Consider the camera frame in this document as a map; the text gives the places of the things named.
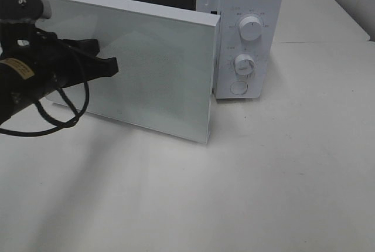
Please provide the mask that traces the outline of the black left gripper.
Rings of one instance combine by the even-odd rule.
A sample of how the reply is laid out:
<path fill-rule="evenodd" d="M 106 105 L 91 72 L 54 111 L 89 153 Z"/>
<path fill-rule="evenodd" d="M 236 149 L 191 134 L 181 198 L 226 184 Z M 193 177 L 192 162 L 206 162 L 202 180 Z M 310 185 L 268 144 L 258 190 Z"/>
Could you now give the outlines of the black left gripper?
<path fill-rule="evenodd" d="M 10 88 L 74 86 L 118 73 L 116 57 L 97 58 L 97 39 L 57 39 L 33 23 L 1 23 L 1 49 L 1 79 Z"/>

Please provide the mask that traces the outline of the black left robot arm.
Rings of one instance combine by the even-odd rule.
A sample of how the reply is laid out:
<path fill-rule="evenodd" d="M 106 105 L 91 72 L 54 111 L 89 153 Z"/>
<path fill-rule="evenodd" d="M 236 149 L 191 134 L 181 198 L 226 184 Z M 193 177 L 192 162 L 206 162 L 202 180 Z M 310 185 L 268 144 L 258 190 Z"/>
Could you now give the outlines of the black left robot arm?
<path fill-rule="evenodd" d="M 96 39 L 60 39 L 29 23 L 1 24 L 1 122 L 54 91 L 118 73 Z"/>

